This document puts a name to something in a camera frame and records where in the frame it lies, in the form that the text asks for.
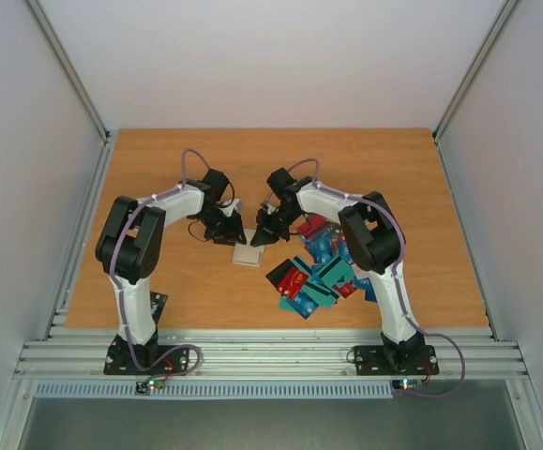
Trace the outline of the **beige card holder wallet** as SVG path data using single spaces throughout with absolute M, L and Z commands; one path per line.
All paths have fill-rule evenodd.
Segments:
M 265 246 L 253 247 L 251 240 L 254 237 L 254 229 L 245 229 L 246 244 L 235 244 L 232 263 L 248 267 L 260 267 L 263 261 Z

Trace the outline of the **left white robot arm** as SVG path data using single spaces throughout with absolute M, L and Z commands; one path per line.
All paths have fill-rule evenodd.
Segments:
M 113 285 L 118 329 L 105 359 L 107 375 L 133 375 L 160 368 L 171 349 L 158 345 L 150 278 L 158 264 L 164 230 L 183 218 L 204 225 L 204 240 L 245 245 L 239 200 L 221 198 L 229 178 L 210 169 L 202 180 L 188 180 L 148 198 L 114 200 L 95 254 Z

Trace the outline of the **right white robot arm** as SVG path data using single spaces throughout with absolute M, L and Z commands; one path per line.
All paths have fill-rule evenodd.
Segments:
M 409 369 L 418 358 L 417 332 L 405 318 L 402 307 L 408 298 L 396 283 L 404 238 L 383 196 L 342 192 L 310 176 L 297 180 L 284 168 L 272 172 L 266 183 L 279 206 L 262 203 L 250 244 L 256 248 L 288 240 L 290 226 L 306 213 L 338 223 L 354 264 L 370 275 L 382 317 L 385 361 L 395 373 Z

